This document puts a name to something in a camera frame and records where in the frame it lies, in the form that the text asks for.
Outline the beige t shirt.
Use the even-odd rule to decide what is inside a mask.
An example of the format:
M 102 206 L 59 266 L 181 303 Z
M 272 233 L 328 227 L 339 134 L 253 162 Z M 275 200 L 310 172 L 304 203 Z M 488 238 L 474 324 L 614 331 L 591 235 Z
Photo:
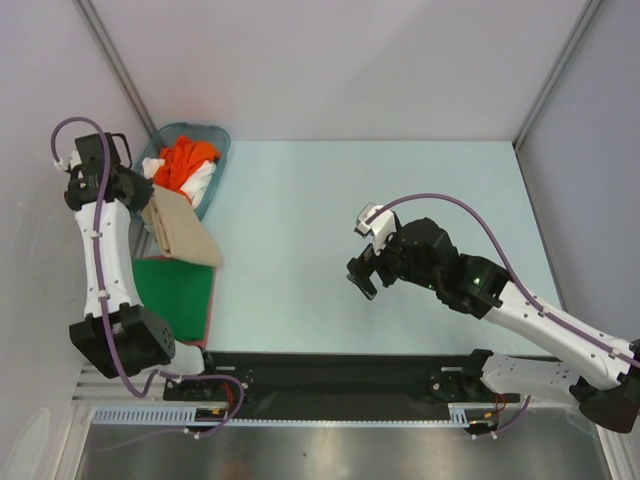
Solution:
M 222 265 L 218 245 L 184 196 L 155 186 L 141 218 L 165 257 L 213 268 Z

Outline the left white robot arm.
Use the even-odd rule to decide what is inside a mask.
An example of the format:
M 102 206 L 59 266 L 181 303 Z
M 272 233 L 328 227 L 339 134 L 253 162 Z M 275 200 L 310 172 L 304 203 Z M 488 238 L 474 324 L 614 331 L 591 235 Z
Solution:
M 178 341 L 169 323 L 138 294 L 129 245 L 131 217 L 154 195 L 150 180 L 122 165 L 114 135 L 75 141 L 64 199 L 80 230 L 87 277 L 84 318 L 69 328 L 76 349 L 106 378 L 157 368 L 187 375 L 197 398 L 214 397 L 220 374 L 202 350 Z

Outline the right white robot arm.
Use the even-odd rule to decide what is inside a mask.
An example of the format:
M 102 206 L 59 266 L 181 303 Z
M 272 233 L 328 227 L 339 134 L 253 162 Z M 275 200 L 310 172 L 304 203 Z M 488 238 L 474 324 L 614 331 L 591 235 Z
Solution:
M 371 241 L 347 277 L 368 299 L 401 280 L 434 292 L 449 309 L 510 330 L 552 355 L 531 360 L 474 350 L 460 372 L 473 401 L 520 394 L 575 406 L 596 425 L 627 434 L 639 414 L 639 344 L 605 334 L 528 290 L 508 262 L 461 253 L 429 218 L 402 223 L 389 206 L 367 204 L 355 231 Z

